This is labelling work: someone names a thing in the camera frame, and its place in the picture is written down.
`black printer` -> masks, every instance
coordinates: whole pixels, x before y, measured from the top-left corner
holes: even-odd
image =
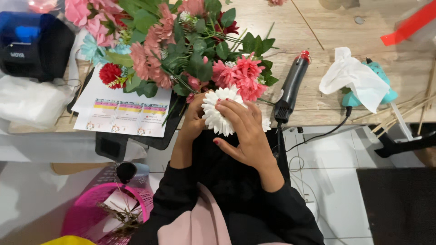
[[[40,82],[62,78],[74,39],[51,14],[0,12],[0,69]]]

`pink basket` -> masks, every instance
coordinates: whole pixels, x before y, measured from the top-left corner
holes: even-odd
[[[117,185],[130,191],[139,201],[142,209],[140,220],[147,221],[153,209],[153,193],[146,189],[128,187],[118,183],[106,183],[93,187],[80,196],[65,215],[61,236],[75,235],[89,239],[88,230],[106,218],[108,214],[97,207],[98,202],[104,202],[115,190]],[[99,241],[92,241],[98,245],[126,245],[130,238],[115,239],[107,235]]]

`paper card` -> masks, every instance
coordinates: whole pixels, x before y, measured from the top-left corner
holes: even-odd
[[[118,104],[118,100],[96,99],[85,129],[109,132]]]
[[[137,135],[163,137],[165,127],[162,127],[167,116],[167,105],[144,104]]]
[[[111,133],[135,134],[143,104],[120,101]]]

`yellow object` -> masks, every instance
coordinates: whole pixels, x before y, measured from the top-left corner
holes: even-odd
[[[77,236],[63,236],[61,238],[43,243],[41,245],[96,245],[90,240]]]

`white tissue paper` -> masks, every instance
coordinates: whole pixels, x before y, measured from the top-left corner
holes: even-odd
[[[344,86],[351,88],[372,113],[377,113],[378,105],[389,90],[389,85],[371,68],[351,57],[351,50],[347,47],[335,49],[334,63],[321,79],[320,91],[328,95]]]
[[[40,129],[53,127],[73,92],[67,85],[6,75],[0,78],[0,118]]]

